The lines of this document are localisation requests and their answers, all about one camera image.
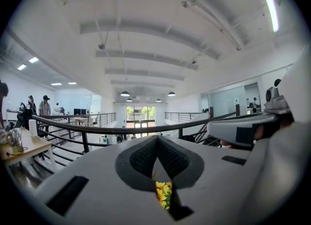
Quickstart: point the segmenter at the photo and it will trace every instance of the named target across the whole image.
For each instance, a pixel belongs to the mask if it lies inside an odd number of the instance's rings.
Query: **floor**
[[[16,183],[27,192],[34,192],[44,179],[51,176],[49,172],[36,164],[32,158],[23,160],[21,166],[17,163],[9,167]]]

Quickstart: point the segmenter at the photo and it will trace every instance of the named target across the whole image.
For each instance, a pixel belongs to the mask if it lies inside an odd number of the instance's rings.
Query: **doorway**
[[[135,128],[145,128],[145,127],[148,127],[148,123],[146,123],[146,122],[136,122],[135,123]],[[145,133],[145,134],[135,134],[135,135],[136,135],[136,138],[141,138],[141,137],[148,136],[147,133]]]

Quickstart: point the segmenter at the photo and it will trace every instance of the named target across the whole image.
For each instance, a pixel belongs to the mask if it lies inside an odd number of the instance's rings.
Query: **glass door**
[[[141,123],[135,123],[135,128],[141,128]],[[141,134],[135,134],[136,138],[140,138]]]
[[[147,123],[141,123],[141,127],[148,127]],[[148,134],[141,134],[142,137],[148,136]]]

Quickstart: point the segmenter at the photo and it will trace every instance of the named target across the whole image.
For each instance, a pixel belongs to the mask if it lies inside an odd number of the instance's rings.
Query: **camera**
[[[275,114],[287,114],[290,112],[289,106],[283,95],[280,95],[277,85],[281,82],[276,79],[274,87],[271,87],[266,92],[266,110]]]

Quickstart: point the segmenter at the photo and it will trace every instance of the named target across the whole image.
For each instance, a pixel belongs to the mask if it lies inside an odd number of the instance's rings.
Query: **black handrail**
[[[155,126],[155,127],[146,127],[146,128],[100,128],[100,127],[77,126],[77,125],[71,125],[67,123],[59,123],[57,121],[51,121],[51,120],[48,120],[46,118],[43,118],[41,116],[36,116],[36,115],[33,115],[33,119],[40,121],[42,123],[45,123],[47,125],[55,126],[58,128],[64,128],[64,129],[75,131],[75,132],[119,135],[119,134],[155,133],[155,132],[178,130],[178,129],[183,129],[187,127],[202,125],[212,120],[227,118],[235,114],[236,112],[232,112],[230,114],[225,114],[225,115],[221,115],[221,116],[206,119],[206,120],[192,121],[192,122],[176,124],[176,125]]]

